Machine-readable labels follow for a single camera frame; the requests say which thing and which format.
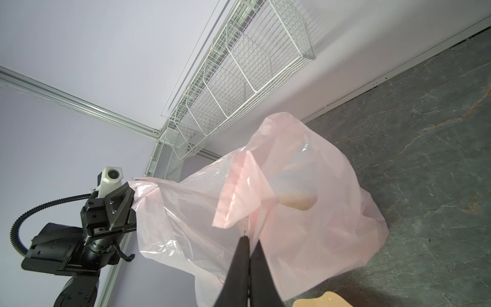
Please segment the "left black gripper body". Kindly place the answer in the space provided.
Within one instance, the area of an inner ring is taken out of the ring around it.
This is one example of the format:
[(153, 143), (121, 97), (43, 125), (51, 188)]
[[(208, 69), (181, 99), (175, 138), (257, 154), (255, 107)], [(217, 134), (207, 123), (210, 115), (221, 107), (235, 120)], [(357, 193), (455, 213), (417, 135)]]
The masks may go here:
[(103, 198), (89, 196), (81, 211), (83, 247), (80, 256), (84, 265), (116, 265), (120, 260), (132, 262), (134, 254), (121, 250), (125, 234), (136, 230), (110, 230)]

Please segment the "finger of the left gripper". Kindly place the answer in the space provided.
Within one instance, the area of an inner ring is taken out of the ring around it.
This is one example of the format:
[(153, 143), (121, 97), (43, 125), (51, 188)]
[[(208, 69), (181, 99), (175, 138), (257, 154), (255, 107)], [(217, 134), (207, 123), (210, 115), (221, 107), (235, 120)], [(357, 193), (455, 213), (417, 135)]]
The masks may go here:
[(104, 197), (110, 230), (136, 230), (136, 212), (132, 209), (134, 193), (127, 182)]

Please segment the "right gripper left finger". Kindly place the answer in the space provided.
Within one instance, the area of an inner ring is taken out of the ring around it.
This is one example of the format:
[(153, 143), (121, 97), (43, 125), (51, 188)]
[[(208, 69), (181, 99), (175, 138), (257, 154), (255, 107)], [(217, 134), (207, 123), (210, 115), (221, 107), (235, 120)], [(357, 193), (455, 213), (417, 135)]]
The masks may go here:
[(243, 236), (239, 239), (225, 283), (214, 307), (247, 307), (249, 256), (249, 238)]

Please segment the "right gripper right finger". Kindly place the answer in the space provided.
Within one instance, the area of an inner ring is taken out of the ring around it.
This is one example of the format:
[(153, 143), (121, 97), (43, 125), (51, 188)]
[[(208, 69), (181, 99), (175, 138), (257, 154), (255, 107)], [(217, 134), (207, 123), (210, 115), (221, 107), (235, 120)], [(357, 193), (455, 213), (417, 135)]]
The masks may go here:
[(258, 241), (258, 244), (250, 258), (250, 306), (285, 306), (277, 292), (260, 241)]

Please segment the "pink plastic bag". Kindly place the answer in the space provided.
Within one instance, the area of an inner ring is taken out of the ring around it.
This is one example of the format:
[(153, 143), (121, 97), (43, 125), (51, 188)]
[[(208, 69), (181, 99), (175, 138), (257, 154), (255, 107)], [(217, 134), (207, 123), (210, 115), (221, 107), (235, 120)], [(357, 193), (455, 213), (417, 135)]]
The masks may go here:
[(129, 185), (140, 253), (193, 275), (198, 306), (215, 303), (242, 236), (262, 245), (284, 300), (365, 266), (388, 236), (346, 156), (289, 113), (179, 183)]

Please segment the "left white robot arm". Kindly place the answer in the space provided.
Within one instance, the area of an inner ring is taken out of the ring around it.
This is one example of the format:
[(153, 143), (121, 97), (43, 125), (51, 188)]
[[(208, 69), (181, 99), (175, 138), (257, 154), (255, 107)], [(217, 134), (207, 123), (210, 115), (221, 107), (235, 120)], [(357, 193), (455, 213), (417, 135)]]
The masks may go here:
[[(44, 209), (79, 200), (85, 202), (80, 227), (48, 223), (25, 247), (20, 240), (25, 220)], [(14, 222), (10, 242), (24, 258), (22, 269), (69, 277), (55, 306), (94, 306), (102, 268), (134, 260), (133, 254), (126, 255), (120, 247), (125, 234), (137, 229), (133, 201), (134, 190), (124, 184), (104, 197), (94, 191), (44, 203)]]

